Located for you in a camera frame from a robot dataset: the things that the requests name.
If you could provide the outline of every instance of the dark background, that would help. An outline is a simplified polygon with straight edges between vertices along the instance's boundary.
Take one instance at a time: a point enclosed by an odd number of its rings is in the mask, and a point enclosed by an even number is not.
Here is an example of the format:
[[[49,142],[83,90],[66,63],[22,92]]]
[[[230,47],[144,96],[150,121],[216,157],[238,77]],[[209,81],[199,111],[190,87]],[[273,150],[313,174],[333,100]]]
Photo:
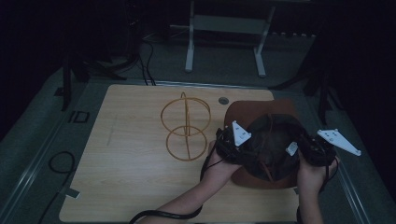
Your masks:
[[[189,1],[130,2],[136,8],[129,19],[140,25],[151,24],[165,38],[169,24],[188,24]],[[205,2],[210,1],[200,2],[203,5],[198,9],[209,14],[218,10],[215,4],[223,4],[221,1],[209,5]],[[325,66],[331,71],[331,85],[376,169],[396,198],[396,185],[392,181],[395,177],[392,170],[396,168],[392,144],[392,130],[396,128],[393,117],[396,3],[391,0],[315,1],[277,5],[271,31],[317,36],[304,66]],[[257,8],[248,15],[264,16]],[[93,60],[106,62],[111,61],[112,55],[125,54],[126,39],[116,39],[112,34],[126,36],[131,28],[127,17],[124,1],[1,1],[0,137],[7,134],[45,80],[62,67],[67,52],[78,51]],[[139,47],[138,32],[135,29],[135,49]],[[83,75],[78,78],[87,80]]]

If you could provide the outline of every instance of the person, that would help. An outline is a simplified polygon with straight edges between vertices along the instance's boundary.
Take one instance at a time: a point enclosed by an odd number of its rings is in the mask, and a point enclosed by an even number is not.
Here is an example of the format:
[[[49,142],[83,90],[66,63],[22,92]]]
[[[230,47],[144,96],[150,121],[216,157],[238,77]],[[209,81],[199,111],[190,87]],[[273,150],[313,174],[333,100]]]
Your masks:
[[[209,144],[209,148],[214,146],[214,141]],[[301,217],[304,224],[323,223],[322,215],[318,203],[318,194],[325,180],[325,168],[314,167],[306,162],[304,156],[299,151],[300,168],[297,176],[297,186],[299,189],[299,204]],[[330,170],[336,167],[336,161],[330,166]],[[216,150],[209,158],[207,170],[196,186],[184,192],[174,200],[157,208],[158,211],[187,215],[199,209],[208,199],[215,195],[230,180],[233,172],[241,165],[230,164],[223,161]],[[167,217],[147,216],[141,218],[138,224],[179,224],[185,223],[185,219],[172,219]]]

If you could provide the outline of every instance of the dark gray floor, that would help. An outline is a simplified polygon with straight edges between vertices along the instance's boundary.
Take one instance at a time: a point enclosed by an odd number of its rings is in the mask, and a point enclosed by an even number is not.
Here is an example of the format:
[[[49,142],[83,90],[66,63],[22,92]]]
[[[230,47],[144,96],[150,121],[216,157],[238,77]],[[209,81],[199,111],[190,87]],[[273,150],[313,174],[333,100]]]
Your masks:
[[[149,71],[157,85],[205,84],[265,89],[293,77],[314,40],[300,36],[269,36],[262,54],[268,77],[260,78],[254,63],[252,41],[213,41],[212,35],[203,34],[198,39],[193,71],[189,74],[184,72],[186,36],[178,35],[168,42],[159,43],[153,41],[158,40],[154,35],[148,37],[147,40],[154,47]],[[141,48],[142,58],[147,60],[149,54],[150,47],[144,44]],[[1,218],[9,217],[8,222],[1,220],[1,223],[39,221],[65,178],[65,175],[55,174],[50,170],[50,157],[67,150],[75,155],[78,163],[108,86],[113,83],[144,84],[141,70],[137,66],[120,75],[128,79],[114,81],[94,76],[87,84],[74,82],[73,101],[64,112],[61,112],[62,97],[53,96],[56,89],[62,86],[62,73],[58,72],[48,80],[1,143]],[[360,157],[337,150],[342,160],[340,170],[320,196],[326,223],[394,223],[395,203],[382,185],[347,113],[329,101],[332,110],[327,112],[328,125],[323,126],[317,116],[318,96],[304,96],[303,86],[304,81],[273,93],[276,99],[286,97],[293,100],[302,124],[310,133],[317,129],[337,128],[355,147],[362,150]],[[91,116],[87,123],[68,122],[72,111],[90,112]],[[41,165],[34,167],[32,161],[40,161]],[[59,169],[68,169],[70,162],[67,156],[55,160]],[[27,170],[37,170],[38,173],[26,173]],[[17,188],[19,183],[26,184],[26,188],[23,188],[25,190]],[[64,197],[60,196],[54,201],[42,223],[62,223],[58,215],[63,200]]]

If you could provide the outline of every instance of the light wood surface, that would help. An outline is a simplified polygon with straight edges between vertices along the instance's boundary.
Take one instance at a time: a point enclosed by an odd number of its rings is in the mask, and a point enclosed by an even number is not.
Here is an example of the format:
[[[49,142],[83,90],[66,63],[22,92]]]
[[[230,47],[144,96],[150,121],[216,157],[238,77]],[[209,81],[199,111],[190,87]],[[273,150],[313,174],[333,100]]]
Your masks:
[[[160,86],[110,86],[101,106],[71,189],[81,194],[66,197],[60,213],[64,222],[127,222],[138,212],[156,209],[199,182],[205,155],[195,161],[179,161],[166,149],[169,132],[161,112],[169,102],[196,97],[210,106],[211,120],[204,131],[207,141],[223,127],[230,103],[237,100],[273,100],[265,90],[214,89]],[[205,127],[205,107],[189,101],[191,126]],[[185,124],[184,102],[177,101],[163,112],[168,127]],[[189,137],[191,154],[200,153],[205,139]],[[186,157],[185,139],[171,134],[169,147]],[[295,220],[298,197],[294,189],[249,189],[231,181],[204,204],[191,222],[259,222]]]

